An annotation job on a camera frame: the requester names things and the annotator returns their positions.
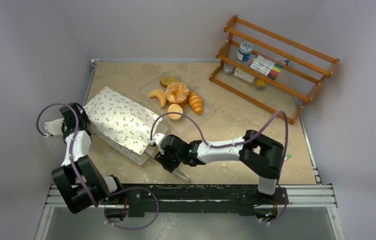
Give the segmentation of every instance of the green pen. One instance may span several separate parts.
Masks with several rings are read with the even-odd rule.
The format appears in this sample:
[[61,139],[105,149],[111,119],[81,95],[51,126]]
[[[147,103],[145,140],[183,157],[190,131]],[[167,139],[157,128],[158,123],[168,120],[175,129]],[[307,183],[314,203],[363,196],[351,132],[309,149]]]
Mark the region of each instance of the green pen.
[[287,161],[289,158],[291,158],[291,153],[285,156],[285,159],[283,160],[284,162]]

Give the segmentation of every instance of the bread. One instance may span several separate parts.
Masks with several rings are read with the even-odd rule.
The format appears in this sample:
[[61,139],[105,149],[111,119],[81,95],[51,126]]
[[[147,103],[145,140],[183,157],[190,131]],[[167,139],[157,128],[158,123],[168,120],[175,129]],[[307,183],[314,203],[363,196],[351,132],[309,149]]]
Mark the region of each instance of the bread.
[[149,98],[156,97],[158,98],[158,105],[160,108],[166,107],[166,96],[165,96],[165,91],[161,89],[154,89],[148,93]]
[[164,76],[160,79],[160,85],[167,88],[169,84],[179,83],[179,78],[175,76]]
[[[167,109],[167,112],[178,112],[178,113],[181,113],[183,114],[184,113],[184,110],[182,110],[182,107],[179,106],[178,104],[174,103],[172,105],[169,106],[169,108]],[[181,119],[182,115],[179,115],[179,114],[169,114],[168,115],[170,120],[173,120],[173,121],[178,121],[179,119]]]
[[181,107],[185,106],[188,102],[188,94],[190,90],[183,82],[171,83],[167,86],[164,95],[170,104],[179,104]]
[[188,102],[189,102],[189,106],[191,106],[192,110],[196,114],[202,113],[202,111],[203,111],[203,100],[201,99],[201,97],[197,93],[190,91],[189,94],[188,94]]

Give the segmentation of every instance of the wooden shelf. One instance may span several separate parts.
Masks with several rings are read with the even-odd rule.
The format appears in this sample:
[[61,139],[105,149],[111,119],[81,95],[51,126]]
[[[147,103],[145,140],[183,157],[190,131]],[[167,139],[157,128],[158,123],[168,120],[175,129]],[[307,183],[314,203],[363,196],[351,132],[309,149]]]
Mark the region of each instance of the wooden shelf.
[[[234,27],[235,27],[236,23],[243,24],[243,25],[245,25],[245,26],[247,26],[249,28],[252,28],[252,29],[257,30],[257,31],[259,31],[259,32],[261,32],[263,34],[266,34],[266,35],[268,35],[268,36],[270,36],[272,38],[275,38],[275,39],[277,39],[279,41],[282,41],[282,42],[284,42],[286,44],[289,44],[289,45],[291,45],[291,46],[293,46],[295,48],[301,49],[301,50],[303,50],[303,51],[305,51],[305,52],[307,52],[309,54],[312,54],[312,55],[314,55],[316,57],[324,59],[324,60],[332,63],[332,65],[329,68],[329,70],[325,70],[325,69],[323,69],[323,68],[321,68],[319,66],[316,66],[316,65],[314,65],[314,64],[312,64],[310,62],[307,62],[307,61],[305,61],[303,59],[300,59],[300,58],[298,58],[298,57],[296,57],[296,56],[294,56],[292,54],[289,54],[289,53],[287,53],[285,51],[282,51],[282,50],[280,50],[280,49],[278,49],[278,48],[276,48],[276,47],[274,47],[274,46],[272,46],[270,44],[267,44],[267,43],[262,42],[262,41],[260,41],[258,39],[255,39],[255,38],[253,38],[253,37],[251,37],[251,36],[249,36],[249,35],[247,35],[245,33],[242,33],[240,31],[235,30]],[[286,37],[283,37],[283,36],[278,35],[278,34],[276,34],[274,32],[266,30],[266,29],[264,29],[264,28],[262,28],[260,26],[257,26],[255,24],[250,23],[248,21],[245,21],[243,19],[240,19],[236,15],[234,15],[234,16],[231,17],[231,19],[225,24],[225,27],[223,28],[223,30],[225,32],[228,32],[228,37],[227,37],[227,40],[225,41],[225,43],[222,45],[222,47],[216,53],[216,58],[220,59],[220,63],[217,66],[217,68],[210,75],[209,80],[212,81],[212,82],[214,82],[214,83],[216,83],[216,84],[218,84],[218,85],[220,85],[220,86],[222,86],[222,87],[224,87],[225,89],[227,89],[227,90],[229,90],[229,91],[237,94],[238,96],[240,96],[240,97],[242,97],[242,98],[244,98],[244,99],[252,102],[253,104],[256,104],[257,106],[259,106],[259,107],[261,107],[261,108],[263,108],[263,109],[265,109],[265,110],[267,110],[267,111],[269,111],[271,113],[275,113],[276,110],[273,109],[272,107],[264,104],[263,102],[260,102],[260,101],[258,101],[256,99],[254,99],[250,95],[247,95],[247,94],[245,94],[245,93],[237,90],[233,86],[230,86],[230,85],[228,85],[228,84],[226,84],[226,83],[224,83],[224,82],[222,82],[222,81],[220,81],[219,79],[216,78],[216,75],[222,69],[224,62],[228,62],[228,63],[230,63],[230,64],[232,64],[232,65],[234,65],[234,66],[236,66],[236,67],[238,67],[238,68],[246,71],[247,73],[250,73],[251,75],[253,75],[253,76],[257,77],[257,78],[264,80],[266,83],[268,83],[268,84],[270,84],[272,86],[275,86],[275,87],[277,87],[277,88],[279,88],[279,89],[281,89],[281,90],[283,90],[283,91],[285,91],[285,92],[287,92],[287,93],[289,93],[289,94],[291,94],[291,95],[299,98],[302,101],[301,105],[297,109],[294,117],[293,118],[289,118],[288,121],[289,121],[290,124],[294,124],[296,122],[296,120],[299,117],[300,113],[302,112],[304,106],[306,104],[310,103],[313,100],[313,98],[315,97],[315,95],[318,92],[318,89],[321,86],[321,83],[325,79],[330,78],[332,76],[332,74],[337,69],[338,63],[340,62],[340,59],[338,59],[338,58],[333,58],[333,57],[325,55],[325,54],[323,54],[321,52],[313,50],[313,49],[311,49],[311,48],[309,48],[307,46],[304,46],[304,45],[302,45],[300,43],[292,41],[292,40],[290,40],[290,39],[288,39]],[[256,70],[254,70],[254,69],[252,69],[252,68],[250,68],[248,66],[242,65],[239,61],[233,60],[230,57],[228,57],[228,54],[230,52],[231,46],[235,46],[235,47],[239,47],[240,46],[240,44],[238,42],[236,42],[236,41],[233,40],[233,36],[234,35],[238,36],[238,37],[241,37],[241,38],[243,38],[243,39],[245,39],[245,40],[247,40],[247,41],[249,41],[251,43],[259,45],[259,46],[261,46],[261,47],[263,47],[263,48],[265,48],[267,50],[270,50],[270,51],[272,51],[272,52],[274,52],[274,53],[276,53],[278,55],[281,55],[281,56],[283,56],[283,57],[285,57],[285,58],[287,58],[289,60],[292,60],[292,61],[294,61],[296,63],[299,63],[299,64],[301,64],[301,65],[303,65],[303,66],[305,66],[305,67],[307,67],[307,68],[309,68],[309,69],[311,69],[311,70],[313,70],[313,71],[315,71],[315,72],[317,72],[319,74],[322,74],[322,77],[320,79],[316,79],[316,78],[314,78],[314,77],[312,77],[312,76],[310,76],[310,75],[308,75],[308,74],[306,74],[304,72],[301,72],[301,71],[299,71],[297,69],[294,69],[294,68],[292,68],[290,66],[284,65],[283,66],[284,70],[286,70],[286,71],[288,71],[290,73],[293,73],[293,74],[295,74],[295,75],[297,75],[297,76],[299,76],[299,77],[301,77],[303,79],[306,79],[306,80],[308,80],[308,81],[310,81],[310,82],[312,82],[312,83],[315,84],[308,94],[306,94],[306,95],[301,94],[300,92],[298,92],[298,91],[296,91],[296,90],[294,90],[294,89],[292,89],[292,88],[290,88],[290,87],[288,87],[288,86],[286,86],[286,85],[284,85],[284,84],[282,84],[282,83],[280,83],[280,82],[278,82],[276,80],[273,80],[273,79],[269,78],[268,76],[266,76],[266,75],[264,75],[264,74],[262,74],[262,73],[260,73],[260,72],[258,72]],[[268,60],[271,60],[273,62],[276,62],[276,63],[278,62],[278,61],[272,59],[271,57],[266,56],[266,55],[264,55],[264,54],[262,54],[262,53],[260,53],[260,52],[258,52],[256,50],[253,50],[252,54],[253,55],[260,55],[260,56],[262,56],[262,57],[264,57],[264,58],[266,58]]]

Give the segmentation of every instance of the transparent tray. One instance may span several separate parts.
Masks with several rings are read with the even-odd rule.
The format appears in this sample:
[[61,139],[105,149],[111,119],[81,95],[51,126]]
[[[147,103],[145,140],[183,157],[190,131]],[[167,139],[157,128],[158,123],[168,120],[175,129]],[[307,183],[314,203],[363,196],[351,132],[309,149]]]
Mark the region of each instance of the transparent tray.
[[[151,111],[153,111],[154,113],[156,113],[158,115],[162,115],[164,113],[167,113],[169,105],[166,105],[166,107],[164,107],[164,108],[160,108],[159,107],[159,101],[157,100],[157,98],[156,97],[149,98],[148,93],[151,90],[154,90],[154,89],[162,89],[163,91],[166,91],[166,88],[164,88],[160,85],[160,79],[164,76],[177,77],[181,82],[186,84],[186,82],[184,81],[184,78],[181,77],[180,74],[178,74],[174,70],[169,70],[169,71],[161,72],[159,75],[155,76],[151,81],[149,81],[147,84],[145,84],[144,86],[142,86],[139,89],[139,92],[142,94],[142,96],[144,96],[146,99],[148,99],[148,104],[151,106],[151,107],[150,106],[146,106],[146,107],[149,108]],[[187,84],[187,87],[190,90],[193,89],[188,84]],[[210,102],[208,102],[206,98],[204,98],[204,96],[202,96],[200,94],[198,94],[198,95],[201,97],[202,104],[203,104],[201,114],[196,114],[193,111],[193,109],[190,107],[189,103],[187,103],[182,109],[183,109],[184,114],[186,114],[190,118],[192,118],[197,124],[200,124],[205,119],[209,118],[215,112],[215,109],[213,108],[212,104]],[[188,120],[186,117],[182,117],[181,119],[179,119],[177,121],[173,121],[173,120],[170,120],[168,118],[168,116],[164,116],[163,122],[166,125],[168,125],[169,129],[172,130],[172,132],[174,134],[176,134],[178,136],[183,136],[188,131],[192,131],[192,129],[195,129],[194,124],[190,120]]]

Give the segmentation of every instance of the wall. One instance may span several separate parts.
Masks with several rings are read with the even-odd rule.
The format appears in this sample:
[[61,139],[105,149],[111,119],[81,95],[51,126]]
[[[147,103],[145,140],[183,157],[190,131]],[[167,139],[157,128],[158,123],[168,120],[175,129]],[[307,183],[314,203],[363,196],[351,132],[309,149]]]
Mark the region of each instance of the wall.
[[340,58],[302,114],[321,179],[347,239],[376,239],[376,1],[326,0],[302,43]]
[[[57,0],[0,0],[0,239],[34,239],[65,145],[42,138],[45,105],[82,101],[90,59]],[[58,118],[58,108],[44,120]]]
[[[215,61],[215,54],[228,35],[223,27],[234,14],[300,41],[323,3],[323,0],[61,1],[90,57],[118,61]],[[284,43],[272,42],[289,53],[294,50]]]

